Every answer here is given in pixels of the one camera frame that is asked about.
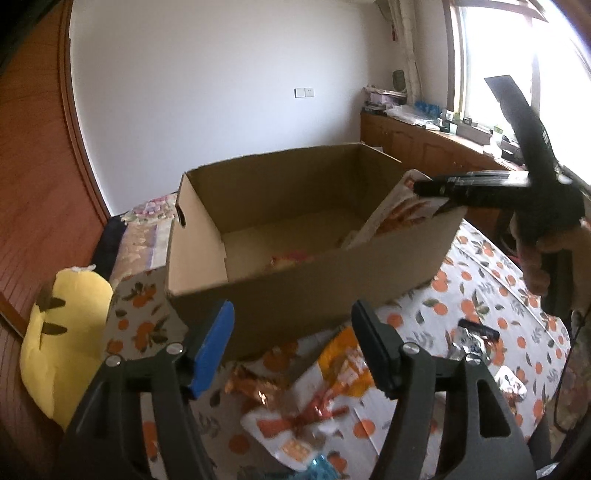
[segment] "white wall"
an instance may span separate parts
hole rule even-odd
[[[225,158],[359,141],[361,87],[390,87],[375,4],[75,0],[74,97],[112,213]],[[314,98],[294,98],[312,87]]]
[[[447,36],[443,2],[415,0],[417,38],[415,55],[423,87],[423,100],[447,105]]]

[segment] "open cardboard box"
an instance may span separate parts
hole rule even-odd
[[[404,174],[363,144],[235,158],[183,175],[168,247],[167,295],[187,324],[219,300],[235,306],[225,359],[335,327],[359,298],[379,306],[433,278],[465,209],[377,236],[349,250],[359,229]],[[284,270],[273,256],[312,258]]]

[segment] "orange print tablecloth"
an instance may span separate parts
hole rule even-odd
[[[164,279],[165,267],[161,267],[120,283],[109,311],[105,355],[118,353],[126,359],[141,358],[154,355],[170,342],[183,340],[187,328],[165,300]],[[472,225],[462,222],[439,273],[430,284],[377,308],[376,313],[383,322],[396,328],[403,339],[440,356],[447,355],[449,336],[460,318],[499,330],[501,341],[489,369],[494,375],[501,365],[507,365],[526,384],[527,396],[517,404],[516,421],[526,440],[529,438],[544,413],[546,402],[557,388],[570,348],[569,336],[560,319],[541,311],[540,299],[527,291],[519,268]],[[297,369],[299,362],[309,364],[309,359],[319,354],[319,348],[322,349],[332,335],[333,332],[324,332],[302,339],[295,354],[291,352],[288,356],[283,355],[281,349],[273,350],[249,367],[267,376]],[[241,428],[245,399],[223,393],[228,375],[229,368],[222,368],[210,390],[192,405],[218,478],[235,479],[241,469],[252,466],[263,471],[281,469]],[[375,398],[383,402],[375,389],[370,389],[367,395],[372,397],[364,402],[366,405],[371,405]],[[149,394],[142,396],[141,404],[152,474],[165,479]],[[385,408],[383,411],[391,417],[395,403]],[[436,467],[443,413],[443,406],[436,406],[423,468],[425,478],[431,476]],[[342,437],[331,440],[330,451],[324,453],[336,455],[349,478],[365,480],[375,463],[375,451],[383,445],[388,422],[381,416],[374,418],[369,407],[356,410],[356,414],[358,418],[351,419],[350,429],[344,430]],[[372,423],[371,434],[355,435],[355,425],[359,421],[365,421],[366,425]],[[354,458],[346,458],[344,452]]]

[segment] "person's arm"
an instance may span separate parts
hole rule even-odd
[[[517,254],[521,261],[525,285],[534,295],[545,295],[550,285],[550,276],[542,270],[544,253],[571,250],[573,253],[573,310],[585,314],[591,305],[591,231],[587,226],[547,235],[534,247],[519,240],[515,217],[511,221],[511,233],[517,242]]]

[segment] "screw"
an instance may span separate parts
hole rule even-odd
[[[107,367],[117,367],[121,364],[121,357],[119,355],[111,355],[105,360]]]
[[[166,353],[170,355],[178,355],[183,353],[183,344],[182,343],[170,343],[166,346]]]
[[[402,346],[402,351],[407,355],[416,355],[421,349],[416,343],[407,342]]]
[[[480,365],[482,362],[481,358],[475,353],[469,353],[466,355],[466,362],[472,365]]]

